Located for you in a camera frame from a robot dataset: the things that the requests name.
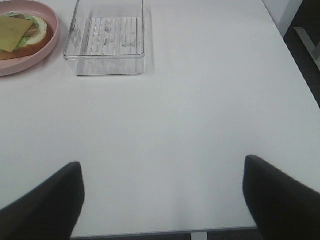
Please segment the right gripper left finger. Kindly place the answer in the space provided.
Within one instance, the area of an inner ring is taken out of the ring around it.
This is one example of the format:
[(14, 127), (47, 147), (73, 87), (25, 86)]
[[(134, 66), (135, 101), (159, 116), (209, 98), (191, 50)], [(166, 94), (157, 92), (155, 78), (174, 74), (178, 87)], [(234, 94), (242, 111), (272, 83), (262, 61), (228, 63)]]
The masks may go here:
[(85, 200), (82, 167), (70, 162), (0, 211), (2, 240), (69, 240)]

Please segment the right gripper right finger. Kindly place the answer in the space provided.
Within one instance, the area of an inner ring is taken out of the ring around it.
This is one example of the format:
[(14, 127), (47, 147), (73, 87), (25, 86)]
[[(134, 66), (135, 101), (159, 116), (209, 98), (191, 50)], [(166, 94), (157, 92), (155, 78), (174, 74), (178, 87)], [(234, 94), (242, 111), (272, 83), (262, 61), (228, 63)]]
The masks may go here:
[(320, 194), (267, 161), (248, 155), (243, 195), (265, 240), (318, 240)]

